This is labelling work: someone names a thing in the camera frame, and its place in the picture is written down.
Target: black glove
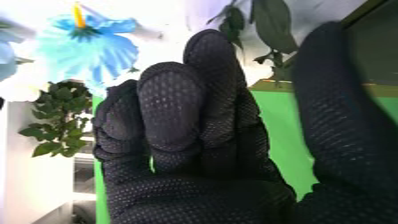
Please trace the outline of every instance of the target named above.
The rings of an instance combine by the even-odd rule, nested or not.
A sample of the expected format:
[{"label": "black glove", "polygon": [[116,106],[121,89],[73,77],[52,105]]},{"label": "black glove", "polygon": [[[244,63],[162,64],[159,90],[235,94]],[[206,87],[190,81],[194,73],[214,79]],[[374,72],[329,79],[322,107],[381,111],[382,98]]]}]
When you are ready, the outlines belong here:
[{"label": "black glove", "polygon": [[[326,45],[326,33],[338,47],[317,52],[308,48]],[[299,53],[295,88],[322,182],[299,205],[269,159],[260,110],[222,34],[205,31],[194,36],[185,65],[155,65],[139,84],[128,81],[112,88],[95,119],[112,223],[395,223],[397,127],[361,89],[349,59],[338,55],[345,54],[342,40],[340,27],[329,24]],[[336,70],[326,71],[331,63]],[[318,86],[324,80],[331,85]],[[366,111],[347,109],[343,94],[350,102],[363,99],[358,105]],[[384,126],[374,124],[381,119]]]}]

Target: green panel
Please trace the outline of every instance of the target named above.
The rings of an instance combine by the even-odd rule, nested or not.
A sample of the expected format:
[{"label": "green panel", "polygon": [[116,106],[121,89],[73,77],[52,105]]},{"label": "green panel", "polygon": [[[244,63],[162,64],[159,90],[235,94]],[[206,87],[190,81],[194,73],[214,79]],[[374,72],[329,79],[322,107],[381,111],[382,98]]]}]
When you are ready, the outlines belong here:
[{"label": "green panel", "polygon": [[256,91],[253,94],[270,135],[270,158],[278,163],[301,200],[311,191],[317,178],[313,176],[313,157],[302,140],[294,94]]},{"label": "green panel", "polygon": [[[103,99],[100,97],[93,98],[93,113],[96,113],[96,107]],[[95,162],[95,174],[96,174],[96,224],[109,224],[109,208],[107,208],[107,194],[105,194],[105,184],[103,184],[103,172],[102,163]]]}]

